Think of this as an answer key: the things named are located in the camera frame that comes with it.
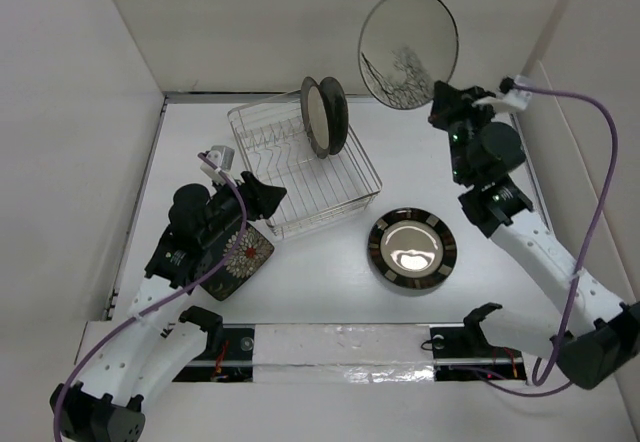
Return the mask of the black square floral plate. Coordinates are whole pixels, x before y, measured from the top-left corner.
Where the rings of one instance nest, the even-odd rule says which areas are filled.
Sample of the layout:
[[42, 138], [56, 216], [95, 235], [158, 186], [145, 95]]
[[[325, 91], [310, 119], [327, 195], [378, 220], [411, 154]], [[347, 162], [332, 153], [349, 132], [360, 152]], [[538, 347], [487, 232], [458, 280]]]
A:
[[214, 299], [224, 301], [247, 282], [273, 255], [274, 245], [250, 223], [235, 251], [240, 223], [226, 230], [207, 250], [196, 266], [193, 278], [199, 279], [230, 253], [225, 264], [200, 287]]

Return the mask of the cream plate with tree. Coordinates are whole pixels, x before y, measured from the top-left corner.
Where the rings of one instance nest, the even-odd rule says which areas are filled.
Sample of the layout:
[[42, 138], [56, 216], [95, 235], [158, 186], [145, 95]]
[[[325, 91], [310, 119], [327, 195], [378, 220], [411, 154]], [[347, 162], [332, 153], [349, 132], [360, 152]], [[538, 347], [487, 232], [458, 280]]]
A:
[[433, 99], [458, 61], [457, 23], [442, 0], [380, 0], [361, 28], [357, 58], [369, 93], [383, 105], [413, 110]]

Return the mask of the brown rimmed cream plate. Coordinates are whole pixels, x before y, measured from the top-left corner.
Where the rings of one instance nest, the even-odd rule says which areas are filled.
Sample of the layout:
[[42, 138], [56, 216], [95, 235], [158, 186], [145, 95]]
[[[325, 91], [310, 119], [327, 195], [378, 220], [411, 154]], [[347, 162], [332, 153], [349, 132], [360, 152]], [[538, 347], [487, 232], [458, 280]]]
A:
[[325, 98], [312, 77], [307, 76], [302, 82], [300, 104], [310, 146], [318, 158], [324, 159], [329, 154], [329, 122]]

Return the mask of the grey reindeer plate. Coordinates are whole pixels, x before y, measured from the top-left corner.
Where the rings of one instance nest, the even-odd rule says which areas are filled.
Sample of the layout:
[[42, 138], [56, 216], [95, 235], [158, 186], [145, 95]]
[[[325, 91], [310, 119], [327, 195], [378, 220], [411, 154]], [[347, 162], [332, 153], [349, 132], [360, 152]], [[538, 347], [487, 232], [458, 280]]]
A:
[[325, 77], [320, 88], [329, 103], [329, 154], [337, 155], [344, 147], [349, 131], [347, 98], [340, 82], [334, 77]]

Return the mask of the dark patterned rim plate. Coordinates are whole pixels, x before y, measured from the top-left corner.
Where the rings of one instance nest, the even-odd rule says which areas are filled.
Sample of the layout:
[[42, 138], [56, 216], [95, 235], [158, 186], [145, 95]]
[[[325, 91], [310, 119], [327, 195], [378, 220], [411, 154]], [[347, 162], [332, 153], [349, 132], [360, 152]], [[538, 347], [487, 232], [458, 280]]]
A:
[[374, 222], [367, 253], [387, 282], [410, 291], [430, 291], [451, 276], [458, 247], [441, 218], [420, 208], [401, 207]]

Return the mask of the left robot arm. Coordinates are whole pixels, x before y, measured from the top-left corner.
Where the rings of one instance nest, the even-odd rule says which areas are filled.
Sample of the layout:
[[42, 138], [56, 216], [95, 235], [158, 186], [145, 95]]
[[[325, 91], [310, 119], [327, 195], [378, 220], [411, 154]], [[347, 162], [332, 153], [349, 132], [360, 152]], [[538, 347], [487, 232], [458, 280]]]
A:
[[270, 218], [286, 194], [248, 171], [237, 181], [220, 174], [212, 190], [188, 184], [174, 193], [127, 320], [50, 398], [55, 440], [136, 441], [146, 409], [189, 362], [224, 357], [222, 317], [192, 294], [224, 301], [256, 273], [274, 247], [252, 224]]

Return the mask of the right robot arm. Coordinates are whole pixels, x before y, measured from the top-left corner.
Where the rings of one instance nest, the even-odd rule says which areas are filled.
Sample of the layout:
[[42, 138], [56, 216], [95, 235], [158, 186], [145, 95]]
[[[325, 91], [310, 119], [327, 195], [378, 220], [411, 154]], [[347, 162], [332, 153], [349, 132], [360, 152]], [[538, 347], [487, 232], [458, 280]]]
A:
[[462, 343], [474, 355], [509, 347], [546, 359], [584, 390], [597, 387], [639, 353], [639, 305], [627, 304], [573, 257], [535, 211], [510, 174], [526, 160], [522, 141], [500, 111], [527, 106], [535, 88], [505, 78], [501, 96], [438, 81], [430, 124], [448, 135], [453, 180], [469, 222], [505, 251], [561, 314], [559, 322], [526, 318], [486, 303], [463, 320]]

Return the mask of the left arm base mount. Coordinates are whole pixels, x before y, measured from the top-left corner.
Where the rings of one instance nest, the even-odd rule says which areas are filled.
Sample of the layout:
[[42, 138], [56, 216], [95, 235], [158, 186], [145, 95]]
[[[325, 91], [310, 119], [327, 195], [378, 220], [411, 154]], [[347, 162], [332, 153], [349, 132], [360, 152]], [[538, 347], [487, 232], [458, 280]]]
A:
[[192, 306], [179, 318], [206, 334], [204, 351], [173, 379], [184, 383], [245, 383], [253, 381], [255, 326], [227, 324], [214, 312]]

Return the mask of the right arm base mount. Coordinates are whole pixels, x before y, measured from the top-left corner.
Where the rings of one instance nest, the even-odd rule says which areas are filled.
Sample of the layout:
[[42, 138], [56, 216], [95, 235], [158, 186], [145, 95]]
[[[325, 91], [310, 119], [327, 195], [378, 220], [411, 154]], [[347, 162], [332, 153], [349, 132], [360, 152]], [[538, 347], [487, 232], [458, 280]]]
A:
[[489, 382], [527, 380], [522, 353], [512, 348], [490, 345], [479, 323], [502, 306], [487, 303], [470, 312], [462, 324], [436, 325], [421, 344], [434, 361], [436, 382]]

